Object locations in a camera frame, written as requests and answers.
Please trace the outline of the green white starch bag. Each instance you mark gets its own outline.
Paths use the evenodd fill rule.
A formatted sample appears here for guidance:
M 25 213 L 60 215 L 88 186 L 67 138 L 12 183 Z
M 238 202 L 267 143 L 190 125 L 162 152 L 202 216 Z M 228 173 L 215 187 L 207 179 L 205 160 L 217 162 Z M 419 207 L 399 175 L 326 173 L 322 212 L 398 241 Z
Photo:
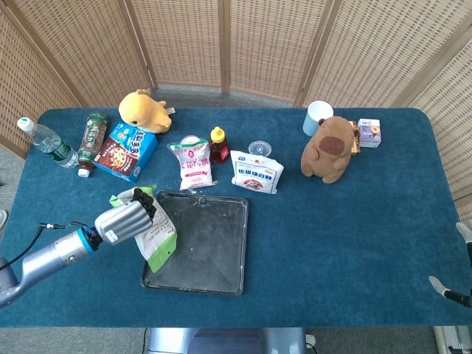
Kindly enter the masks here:
M 126 201 L 131 201 L 134 190 L 141 190 L 152 197 L 153 205 L 156 208 L 153 226 L 134 237 L 142 256 L 147 261 L 150 270 L 155 274 L 176 250 L 177 231 L 170 217 L 156 200 L 155 184 L 133 187 L 118 195 L 112 195 L 109 203 L 112 207 L 124 205 Z

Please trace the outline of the black baking tray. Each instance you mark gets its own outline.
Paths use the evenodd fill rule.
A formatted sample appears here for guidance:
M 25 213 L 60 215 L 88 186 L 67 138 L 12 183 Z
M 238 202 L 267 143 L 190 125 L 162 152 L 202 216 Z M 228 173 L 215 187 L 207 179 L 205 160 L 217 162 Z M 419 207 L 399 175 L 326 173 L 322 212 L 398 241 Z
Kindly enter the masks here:
M 176 250 L 144 288 L 240 296 L 243 293 L 249 202 L 245 198 L 159 192 L 177 231 Z

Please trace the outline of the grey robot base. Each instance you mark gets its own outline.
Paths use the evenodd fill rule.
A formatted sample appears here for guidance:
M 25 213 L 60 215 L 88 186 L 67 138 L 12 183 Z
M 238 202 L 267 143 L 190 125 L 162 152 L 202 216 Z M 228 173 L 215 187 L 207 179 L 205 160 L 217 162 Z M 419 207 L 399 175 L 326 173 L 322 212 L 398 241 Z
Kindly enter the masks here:
M 302 327 L 155 327 L 142 354 L 307 354 Z

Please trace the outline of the white blue sugar bag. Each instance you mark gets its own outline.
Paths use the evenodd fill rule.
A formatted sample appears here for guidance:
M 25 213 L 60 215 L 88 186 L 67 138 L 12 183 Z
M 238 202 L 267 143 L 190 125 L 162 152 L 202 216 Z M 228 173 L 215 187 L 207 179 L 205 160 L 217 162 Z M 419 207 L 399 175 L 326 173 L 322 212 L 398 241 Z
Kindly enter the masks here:
M 230 155 L 235 186 L 266 194 L 277 193 L 277 184 L 284 170 L 279 162 L 237 150 L 232 150 Z

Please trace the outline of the yellow plush toy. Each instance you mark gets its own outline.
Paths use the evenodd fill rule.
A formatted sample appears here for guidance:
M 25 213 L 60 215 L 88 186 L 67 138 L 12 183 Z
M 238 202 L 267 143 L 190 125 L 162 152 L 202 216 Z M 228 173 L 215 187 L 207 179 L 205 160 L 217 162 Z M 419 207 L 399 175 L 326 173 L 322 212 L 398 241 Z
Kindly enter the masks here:
M 138 89 L 127 94 L 119 104 L 123 122 L 149 133 L 167 133 L 172 125 L 167 103 L 154 100 L 149 89 Z

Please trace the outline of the brown tea bottle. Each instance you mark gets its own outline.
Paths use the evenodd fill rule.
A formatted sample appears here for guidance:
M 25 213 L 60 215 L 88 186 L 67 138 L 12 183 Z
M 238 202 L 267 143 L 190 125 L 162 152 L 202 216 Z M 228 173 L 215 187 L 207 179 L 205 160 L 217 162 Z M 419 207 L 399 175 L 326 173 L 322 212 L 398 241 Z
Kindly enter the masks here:
M 80 148 L 77 152 L 79 177 L 88 178 L 94 168 L 94 159 L 103 144 L 109 119 L 105 114 L 94 112 L 89 114 Z

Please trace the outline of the honey bottle yellow cap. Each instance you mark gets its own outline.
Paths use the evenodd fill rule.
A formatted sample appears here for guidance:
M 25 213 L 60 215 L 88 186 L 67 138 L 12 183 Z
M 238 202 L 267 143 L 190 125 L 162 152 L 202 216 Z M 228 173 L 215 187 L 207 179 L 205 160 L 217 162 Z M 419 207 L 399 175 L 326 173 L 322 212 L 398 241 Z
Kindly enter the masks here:
M 215 163 L 224 163 L 230 155 L 224 129 L 216 126 L 210 132 L 210 158 Z

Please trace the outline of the light blue paper cup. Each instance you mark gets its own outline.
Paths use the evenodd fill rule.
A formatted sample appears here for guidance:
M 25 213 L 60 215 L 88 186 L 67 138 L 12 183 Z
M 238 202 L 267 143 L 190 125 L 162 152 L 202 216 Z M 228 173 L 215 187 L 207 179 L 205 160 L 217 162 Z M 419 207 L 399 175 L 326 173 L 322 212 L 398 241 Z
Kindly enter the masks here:
M 321 100 L 313 101 L 307 109 L 302 130 L 307 136 L 313 136 L 319 127 L 321 119 L 328 119 L 333 116 L 333 107 Z

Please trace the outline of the blue table mat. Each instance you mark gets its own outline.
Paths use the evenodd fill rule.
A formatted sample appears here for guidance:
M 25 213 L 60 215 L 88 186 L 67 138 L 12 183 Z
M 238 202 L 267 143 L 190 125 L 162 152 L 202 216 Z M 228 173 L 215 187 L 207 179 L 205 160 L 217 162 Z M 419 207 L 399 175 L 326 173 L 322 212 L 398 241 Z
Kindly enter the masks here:
M 0 327 L 316 327 L 472 325 L 472 309 L 439 295 L 428 277 L 459 291 L 472 268 L 428 117 L 415 108 L 339 108 L 351 120 L 379 119 L 383 138 L 362 150 L 335 184 L 308 178 L 300 158 L 305 111 L 186 109 L 145 166 L 139 184 L 179 188 L 167 149 L 221 126 L 230 147 L 265 140 L 284 167 L 277 193 L 232 184 L 217 164 L 203 194 L 249 202 L 243 293 L 225 296 L 141 286 L 134 240 L 95 253 L 0 309 Z

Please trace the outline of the purple white drink carton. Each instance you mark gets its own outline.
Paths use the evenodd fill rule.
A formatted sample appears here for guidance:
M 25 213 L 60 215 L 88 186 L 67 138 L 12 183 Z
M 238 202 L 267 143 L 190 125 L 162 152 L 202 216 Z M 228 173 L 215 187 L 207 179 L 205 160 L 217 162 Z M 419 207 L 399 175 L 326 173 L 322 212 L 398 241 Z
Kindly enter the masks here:
M 358 121 L 361 148 L 377 148 L 381 143 L 381 123 L 379 119 L 360 119 Z

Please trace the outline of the clear plastic lid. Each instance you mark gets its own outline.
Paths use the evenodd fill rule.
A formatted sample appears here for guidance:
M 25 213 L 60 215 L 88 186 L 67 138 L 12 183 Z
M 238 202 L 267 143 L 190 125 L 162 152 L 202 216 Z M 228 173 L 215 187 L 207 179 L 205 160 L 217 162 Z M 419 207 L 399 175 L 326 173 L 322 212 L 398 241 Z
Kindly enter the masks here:
M 249 153 L 257 156 L 268 157 L 271 154 L 271 146 L 265 141 L 253 141 L 249 145 Z

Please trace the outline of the woven folding screen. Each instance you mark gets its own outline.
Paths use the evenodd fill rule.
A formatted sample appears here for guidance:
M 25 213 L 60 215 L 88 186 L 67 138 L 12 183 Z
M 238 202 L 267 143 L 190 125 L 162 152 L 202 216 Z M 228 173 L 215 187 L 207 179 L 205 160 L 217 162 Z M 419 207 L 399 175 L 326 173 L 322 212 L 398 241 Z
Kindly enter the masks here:
M 164 84 L 428 114 L 472 218 L 472 0 L 0 0 L 0 148 L 49 108 Z

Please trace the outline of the clear water bottle green label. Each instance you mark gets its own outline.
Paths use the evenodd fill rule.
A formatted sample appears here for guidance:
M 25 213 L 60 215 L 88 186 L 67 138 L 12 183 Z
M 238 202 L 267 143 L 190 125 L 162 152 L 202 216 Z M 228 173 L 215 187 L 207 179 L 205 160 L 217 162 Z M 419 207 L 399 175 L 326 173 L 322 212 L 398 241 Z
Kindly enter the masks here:
M 77 151 L 51 128 L 36 123 L 28 117 L 17 121 L 17 126 L 27 135 L 29 141 L 40 152 L 63 168 L 78 166 Z

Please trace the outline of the brown capybara plush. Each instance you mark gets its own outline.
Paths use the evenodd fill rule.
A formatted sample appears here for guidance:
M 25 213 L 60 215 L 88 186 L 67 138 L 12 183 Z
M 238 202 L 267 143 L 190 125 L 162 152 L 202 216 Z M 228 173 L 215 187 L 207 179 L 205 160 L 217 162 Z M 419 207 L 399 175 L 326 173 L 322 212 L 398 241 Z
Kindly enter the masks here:
M 301 157 L 304 176 L 317 176 L 325 184 L 338 181 L 351 160 L 354 130 L 350 121 L 333 116 L 321 119 Z

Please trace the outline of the white pink sugar bag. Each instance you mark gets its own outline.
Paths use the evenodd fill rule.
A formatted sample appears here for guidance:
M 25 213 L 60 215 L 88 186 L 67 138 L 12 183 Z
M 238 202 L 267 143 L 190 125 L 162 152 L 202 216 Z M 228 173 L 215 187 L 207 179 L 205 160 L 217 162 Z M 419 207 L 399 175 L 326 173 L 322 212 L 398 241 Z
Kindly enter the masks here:
M 168 144 L 167 148 L 178 159 L 180 191 L 213 187 L 217 184 L 212 177 L 210 146 L 206 139 L 189 135 L 180 142 Z

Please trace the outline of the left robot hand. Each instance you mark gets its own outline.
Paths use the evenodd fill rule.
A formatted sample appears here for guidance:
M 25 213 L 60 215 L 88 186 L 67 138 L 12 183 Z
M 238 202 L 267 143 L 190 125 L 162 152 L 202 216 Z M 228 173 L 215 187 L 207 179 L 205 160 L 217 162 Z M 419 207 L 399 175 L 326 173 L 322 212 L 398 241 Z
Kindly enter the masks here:
M 115 201 L 118 206 L 99 215 L 94 222 L 104 241 L 116 245 L 146 232 L 153 225 L 156 208 L 152 195 L 134 187 L 121 192 Z

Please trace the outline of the blue cookie box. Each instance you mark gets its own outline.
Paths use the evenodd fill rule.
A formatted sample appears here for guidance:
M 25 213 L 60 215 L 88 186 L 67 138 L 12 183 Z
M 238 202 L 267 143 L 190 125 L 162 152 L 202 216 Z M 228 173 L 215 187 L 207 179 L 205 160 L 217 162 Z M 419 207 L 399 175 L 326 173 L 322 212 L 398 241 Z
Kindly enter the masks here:
M 94 158 L 94 165 L 117 178 L 136 183 L 158 147 L 155 134 L 117 123 Z

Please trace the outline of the brown yellow snack box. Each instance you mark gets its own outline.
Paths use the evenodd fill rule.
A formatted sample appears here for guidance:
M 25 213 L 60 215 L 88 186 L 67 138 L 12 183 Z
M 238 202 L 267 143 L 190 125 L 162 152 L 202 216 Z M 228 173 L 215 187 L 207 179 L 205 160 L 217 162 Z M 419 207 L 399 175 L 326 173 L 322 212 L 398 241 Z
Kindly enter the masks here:
M 356 155 L 361 152 L 361 147 L 360 147 L 360 130 L 358 129 L 357 122 L 350 121 L 350 124 L 353 127 L 354 130 L 354 141 L 353 141 L 353 146 L 351 148 L 351 154 Z

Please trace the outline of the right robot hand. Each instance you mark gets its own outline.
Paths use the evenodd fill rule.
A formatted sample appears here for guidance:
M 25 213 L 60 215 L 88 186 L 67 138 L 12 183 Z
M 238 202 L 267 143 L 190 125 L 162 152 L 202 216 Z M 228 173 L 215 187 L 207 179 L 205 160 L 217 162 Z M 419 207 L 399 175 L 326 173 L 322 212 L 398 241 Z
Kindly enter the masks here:
M 469 257 L 471 268 L 472 268 L 472 219 L 469 220 L 467 223 L 457 222 L 456 228 L 465 241 L 468 257 Z M 459 292 L 453 291 L 450 288 L 446 288 L 434 276 L 429 276 L 428 280 L 431 283 L 434 290 L 445 299 L 449 299 L 453 302 L 459 303 L 466 308 L 472 308 L 472 289 L 470 290 L 469 295 L 464 295 Z

